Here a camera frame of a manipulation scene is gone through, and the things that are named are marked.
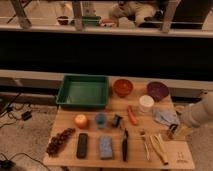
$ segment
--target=table leg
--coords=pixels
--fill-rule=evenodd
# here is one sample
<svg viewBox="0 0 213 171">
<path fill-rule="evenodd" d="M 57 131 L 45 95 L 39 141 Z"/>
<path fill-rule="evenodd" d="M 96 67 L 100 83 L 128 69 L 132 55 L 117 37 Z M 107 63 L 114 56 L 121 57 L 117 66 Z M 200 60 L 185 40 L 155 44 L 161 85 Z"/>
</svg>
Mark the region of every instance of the table leg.
<svg viewBox="0 0 213 171">
<path fill-rule="evenodd" d="M 61 169 L 62 169 L 62 171 L 70 171 L 70 170 L 68 169 L 68 167 L 66 167 L 66 166 L 61 166 Z"/>
</svg>

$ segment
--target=grape bunch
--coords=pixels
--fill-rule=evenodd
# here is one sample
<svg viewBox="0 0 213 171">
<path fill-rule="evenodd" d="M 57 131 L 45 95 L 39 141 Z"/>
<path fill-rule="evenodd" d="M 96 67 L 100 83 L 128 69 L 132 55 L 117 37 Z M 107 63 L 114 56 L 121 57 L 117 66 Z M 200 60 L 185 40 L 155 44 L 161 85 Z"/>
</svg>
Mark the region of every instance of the grape bunch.
<svg viewBox="0 0 213 171">
<path fill-rule="evenodd" d="M 64 130 L 62 133 L 58 133 L 55 137 L 52 137 L 46 150 L 49 156 L 57 155 L 60 148 L 67 142 L 67 140 L 74 132 L 75 132 L 74 128 L 68 128 Z"/>
</svg>

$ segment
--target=white cup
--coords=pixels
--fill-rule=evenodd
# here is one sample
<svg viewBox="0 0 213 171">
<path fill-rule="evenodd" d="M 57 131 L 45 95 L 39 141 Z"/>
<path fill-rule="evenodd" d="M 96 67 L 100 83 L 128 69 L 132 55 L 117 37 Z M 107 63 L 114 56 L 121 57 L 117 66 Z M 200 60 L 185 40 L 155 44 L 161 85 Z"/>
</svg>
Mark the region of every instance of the white cup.
<svg viewBox="0 0 213 171">
<path fill-rule="evenodd" d="M 154 103 L 154 99 L 151 96 L 143 95 L 139 99 L 139 109 L 143 113 L 150 112 Z"/>
</svg>

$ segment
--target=blue sponge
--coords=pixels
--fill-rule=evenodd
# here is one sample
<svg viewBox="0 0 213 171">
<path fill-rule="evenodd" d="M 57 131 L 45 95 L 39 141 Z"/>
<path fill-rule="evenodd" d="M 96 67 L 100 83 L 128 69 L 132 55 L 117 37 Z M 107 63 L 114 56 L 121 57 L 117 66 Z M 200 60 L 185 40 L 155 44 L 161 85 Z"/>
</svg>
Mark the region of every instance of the blue sponge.
<svg viewBox="0 0 213 171">
<path fill-rule="evenodd" d="M 112 159 L 112 139 L 109 136 L 100 137 L 100 158 L 102 160 Z"/>
</svg>

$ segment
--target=black remote control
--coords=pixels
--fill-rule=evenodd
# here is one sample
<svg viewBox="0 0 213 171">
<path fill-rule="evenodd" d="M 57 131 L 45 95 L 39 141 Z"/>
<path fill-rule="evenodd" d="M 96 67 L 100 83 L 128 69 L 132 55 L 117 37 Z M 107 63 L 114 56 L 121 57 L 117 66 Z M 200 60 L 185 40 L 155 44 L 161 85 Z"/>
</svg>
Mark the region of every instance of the black remote control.
<svg viewBox="0 0 213 171">
<path fill-rule="evenodd" d="M 83 159 L 87 155 L 87 133 L 80 133 L 78 136 L 78 146 L 76 156 L 79 159 Z"/>
</svg>

